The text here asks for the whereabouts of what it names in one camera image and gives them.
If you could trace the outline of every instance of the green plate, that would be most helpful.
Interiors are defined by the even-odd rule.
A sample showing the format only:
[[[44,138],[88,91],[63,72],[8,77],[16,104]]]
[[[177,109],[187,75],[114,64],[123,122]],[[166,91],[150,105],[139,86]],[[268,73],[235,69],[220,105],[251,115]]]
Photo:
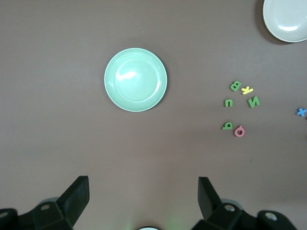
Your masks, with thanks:
[[[106,67],[106,92],[118,107],[127,111],[141,112],[154,107],[162,99],[166,85],[163,63],[145,49],[125,49]]]

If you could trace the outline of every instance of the letter b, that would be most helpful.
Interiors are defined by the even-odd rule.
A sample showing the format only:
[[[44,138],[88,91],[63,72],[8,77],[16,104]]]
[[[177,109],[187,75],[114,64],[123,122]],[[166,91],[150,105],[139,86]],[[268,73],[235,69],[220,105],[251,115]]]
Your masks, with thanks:
[[[234,81],[231,85],[230,88],[232,91],[237,91],[241,86],[241,82],[239,81]]]

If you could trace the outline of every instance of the plate rim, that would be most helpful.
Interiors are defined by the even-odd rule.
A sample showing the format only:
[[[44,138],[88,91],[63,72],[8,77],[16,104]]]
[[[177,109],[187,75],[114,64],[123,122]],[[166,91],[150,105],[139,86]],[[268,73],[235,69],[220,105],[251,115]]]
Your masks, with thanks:
[[[152,57],[154,57],[157,61],[159,61],[161,63],[161,66],[163,67],[161,70],[162,70],[162,80],[163,80],[163,84],[165,85],[165,87],[159,87],[158,91],[160,91],[162,94],[161,96],[156,100],[155,103],[151,104],[150,106],[146,106],[145,108],[142,108],[142,109],[129,109],[129,108],[126,108],[122,105],[120,105],[119,103],[116,102],[116,100],[114,98],[112,98],[112,96],[110,95],[110,92],[108,91],[108,87],[107,87],[107,82],[106,82],[106,73],[107,73],[107,70],[110,68],[110,65],[112,64],[112,61],[114,61],[116,59],[116,57],[120,56],[123,52],[127,52],[127,51],[130,51],[130,50],[139,50],[141,52],[145,52],[149,55],[151,55]],[[124,50],[121,50],[120,52],[116,53],[111,59],[110,61],[108,62],[107,66],[106,66],[106,70],[105,70],[105,75],[104,75],[104,84],[105,84],[105,89],[106,89],[106,92],[109,96],[109,98],[111,99],[111,101],[116,105],[118,106],[119,108],[123,109],[123,110],[126,110],[126,111],[129,111],[129,112],[143,112],[143,111],[146,111],[146,110],[149,110],[153,107],[155,107],[161,100],[162,98],[164,97],[165,95],[165,92],[166,92],[166,89],[167,89],[167,71],[165,69],[165,66],[163,64],[163,62],[161,61],[161,59],[156,55],[154,54],[153,52],[147,50],[147,49],[144,49],[144,48],[139,48],[139,47],[131,47],[131,48],[127,48],[127,49],[124,49]]]
[[[305,38],[303,39],[300,39],[300,40],[288,40],[288,39],[284,39],[284,38],[281,38],[279,37],[278,35],[276,35],[272,29],[268,26],[268,20],[266,19],[266,10],[267,10],[267,7],[266,7],[266,4],[269,4],[270,2],[272,2],[274,0],[264,0],[263,2],[263,6],[262,6],[262,17],[263,17],[263,20],[264,20],[264,24],[266,26],[266,28],[268,29],[268,31],[274,36],[276,37],[277,39],[281,40],[281,41],[284,41],[284,42],[289,42],[289,43],[295,43],[295,42],[302,42],[302,41],[305,41],[307,40],[307,35]]]

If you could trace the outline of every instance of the white plate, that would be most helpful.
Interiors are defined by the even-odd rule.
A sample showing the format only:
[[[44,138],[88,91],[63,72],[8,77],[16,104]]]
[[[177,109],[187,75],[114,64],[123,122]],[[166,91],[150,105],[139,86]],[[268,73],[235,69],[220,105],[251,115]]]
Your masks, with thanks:
[[[282,41],[307,39],[307,0],[264,0],[263,19],[270,33]]]
[[[106,92],[118,107],[127,111],[141,112],[154,107],[162,99],[166,85],[163,63],[145,49],[125,49],[106,67]]]

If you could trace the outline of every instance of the green foam letter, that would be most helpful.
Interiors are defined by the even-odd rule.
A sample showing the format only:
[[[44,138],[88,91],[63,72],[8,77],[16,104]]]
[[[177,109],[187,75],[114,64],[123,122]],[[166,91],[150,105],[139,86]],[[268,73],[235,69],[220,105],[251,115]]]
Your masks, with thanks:
[[[240,86],[241,86],[241,82],[234,81],[234,83],[230,85],[230,88],[232,89],[232,91],[237,91]]]
[[[260,105],[260,101],[257,96],[254,96],[252,99],[248,99],[248,104],[250,108],[254,108],[255,105]]]
[[[232,107],[233,104],[234,104],[233,100],[231,100],[231,99],[225,100],[224,103],[225,103],[225,107]]]

